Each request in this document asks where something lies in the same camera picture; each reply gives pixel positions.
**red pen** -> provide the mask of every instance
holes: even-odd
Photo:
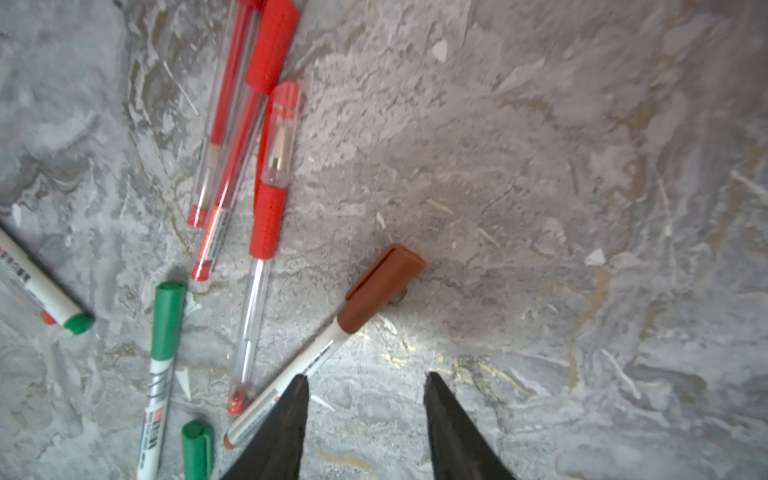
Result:
[[[224,24],[221,50],[210,94],[205,138],[200,149],[200,162],[195,174],[194,189],[187,223],[203,228],[205,217],[213,201],[216,176],[220,174],[221,147],[227,125],[232,117],[232,100],[237,85],[242,84],[247,69],[248,53],[253,50],[259,31],[259,17],[263,0],[233,0]]]
[[[268,0],[261,15],[261,26],[256,47],[250,59],[238,96],[237,112],[231,137],[224,148],[226,163],[214,203],[205,223],[205,233],[192,269],[192,280],[208,280],[210,269],[221,247],[229,223],[229,214],[242,180],[243,166],[255,148],[256,130],[268,95],[275,87],[283,59],[290,46],[293,30],[299,20],[299,9],[292,0]]]
[[[253,195],[253,234],[250,239],[253,262],[230,380],[227,407],[230,415],[239,415],[254,393],[254,385],[250,382],[253,355],[261,330],[272,258],[277,250],[293,156],[293,139],[299,122],[300,93],[299,84],[284,81],[275,87],[266,107]]]

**small debris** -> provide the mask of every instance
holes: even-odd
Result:
[[[584,265],[586,266],[605,265],[605,255],[603,254],[603,249],[598,248],[594,252],[587,255],[587,258],[584,259]]]
[[[11,205],[11,216],[13,217],[13,223],[16,224],[16,227],[20,227],[22,225],[22,208],[19,205]]]
[[[430,204],[430,205],[432,205],[434,208],[436,208],[436,209],[438,209],[438,210],[442,210],[442,211],[446,212],[447,214],[455,215],[455,214],[453,213],[453,210],[451,210],[450,208],[446,207],[446,206],[445,206],[445,205],[443,205],[443,204],[439,204],[439,203],[435,202],[435,201],[434,201],[433,199],[431,199],[431,198],[428,198],[428,199],[427,199],[427,203],[428,203],[428,204]]]
[[[379,356],[382,357],[384,360],[386,360],[389,366],[397,370],[400,370],[403,365],[406,365],[410,362],[409,360],[399,359],[394,356],[391,356],[388,353],[382,353]]]
[[[445,63],[446,58],[448,58],[448,42],[441,40],[435,43],[430,52],[440,63]]]

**red rubber grip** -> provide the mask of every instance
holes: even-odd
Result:
[[[269,0],[264,5],[259,36],[245,76],[245,82],[256,91],[268,95],[275,88],[298,21],[299,9],[292,0]]]
[[[253,222],[253,233],[250,236],[250,255],[253,258],[269,260],[275,256],[285,201],[286,191],[283,188],[267,185],[259,187],[255,212],[258,220]]]

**marker label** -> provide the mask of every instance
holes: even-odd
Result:
[[[216,257],[216,253],[221,247],[221,242],[224,240],[224,234],[227,232],[227,221],[230,217],[230,211],[225,208],[218,209],[217,215],[219,216],[219,225],[222,227],[217,228],[214,232],[206,232],[207,234],[213,234],[213,238],[210,240],[210,249],[206,255],[205,260],[213,260]]]
[[[139,480],[153,478],[160,463],[160,453],[165,430],[165,410],[170,396],[170,383],[173,379],[174,359],[163,362],[150,361],[149,405],[144,409],[144,422],[141,426],[139,441],[139,459],[137,477]]]
[[[328,342],[328,345],[324,346],[322,350],[320,350],[320,353],[318,353],[315,358],[312,359],[309,365],[306,366],[306,368],[301,372],[302,375],[307,376],[307,373],[314,367],[321,359],[322,357],[328,352],[328,349],[331,348],[331,345],[333,345],[333,340]]]
[[[277,392],[277,390],[272,390],[270,395],[265,398],[264,403],[259,406],[259,413],[253,417],[250,423],[248,423],[248,426],[245,428],[245,431],[241,435],[246,437],[253,433],[253,430],[255,430],[257,426],[261,425],[261,422],[266,417],[266,414],[272,411],[272,406],[275,405],[278,400],[280,400],[280,394]]]
[[[43,302],[27,288],[27,283],[32,278],[32,275],[24,269],[23,266],[16,261],[16,259],[6,250],[0,248],[0,270],[2,270],[2,278],[7,279],[10,283],[6,283],[8,288],[18,292],[20,300],[28,300],[32,303],[31,308],[35,310],[45,311]]]

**red pen end plug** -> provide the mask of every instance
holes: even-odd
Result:
[[[205,217],[207,211],[199,208],[197,205],[193,205],[190,208],[190,216],[187,218],[187,225],[193,228],[205,227]]]
[[[196,282],[205,282],[208,280],[208,277],[210,276],[210,266],[213,265],[214,262],[206,262],[206,261],[199,261],[195,263],[194,268],[192,269],[192,274],[190,275],[190,278]]]
[[[243,407],[245,407],[245,395],[240,390],[236,390],[230,397],[230,404],[227,406],[227,412],[236,417],[240,413],[243,413]]]

